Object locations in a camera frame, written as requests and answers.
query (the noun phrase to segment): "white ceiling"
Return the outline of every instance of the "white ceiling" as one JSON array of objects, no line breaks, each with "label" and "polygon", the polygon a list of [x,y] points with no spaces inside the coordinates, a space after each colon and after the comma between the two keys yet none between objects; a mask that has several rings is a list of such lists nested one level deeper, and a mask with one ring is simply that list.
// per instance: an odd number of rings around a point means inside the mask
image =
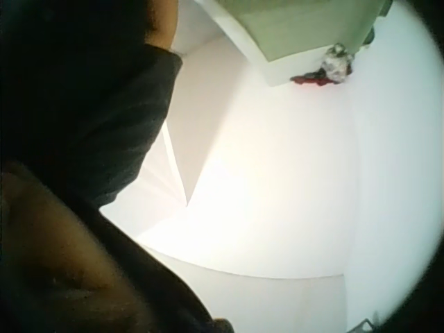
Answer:
[{"label": "white ceiling", "polygon": [[222,35],[222,30],[194,0],[179,0],[179,22],[173,50],[186,54]]}]

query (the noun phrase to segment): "dark sleeve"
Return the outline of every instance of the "dark sleeve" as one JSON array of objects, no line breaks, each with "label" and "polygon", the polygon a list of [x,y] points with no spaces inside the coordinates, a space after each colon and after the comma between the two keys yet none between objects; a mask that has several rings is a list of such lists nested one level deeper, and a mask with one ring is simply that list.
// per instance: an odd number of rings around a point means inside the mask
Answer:
[{"label": "dark sleeve", "polygon": [[155,61],[104,103],[98,112],[103,118],[67,154],[68,188],[97,207],[111,203],[136,179],[167,117],[182,62],[147,48],[156,53]]}]

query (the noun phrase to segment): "white wall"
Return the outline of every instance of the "white wall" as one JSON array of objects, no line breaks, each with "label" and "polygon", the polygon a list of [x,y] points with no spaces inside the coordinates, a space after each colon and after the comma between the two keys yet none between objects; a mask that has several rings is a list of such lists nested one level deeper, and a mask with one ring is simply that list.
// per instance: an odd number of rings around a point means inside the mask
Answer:
[{"label": "white wall", "polygon": [[222,35],[222,30],[194,0],[179,0],[178,29],[173,50],[186,54]]},{"label": "white wall", "polygon": [[180,276],[236,333],[344,333],[343,276],[272,280],[212,271],[148,252]]},{"label": "white wall", "polygon": [[348,329],[375,312],[384,321],[399,306],[443,228],[443,66],[434,42],[394,3],[356,68],[350,100],[361,173],[345,271]]},{"label": "white wall", "polygon": [[240,275],[342,274],[359,180],[346,91],[270,88],[225,38],[187,56],[166,122],[191,200],[141,241]]}]

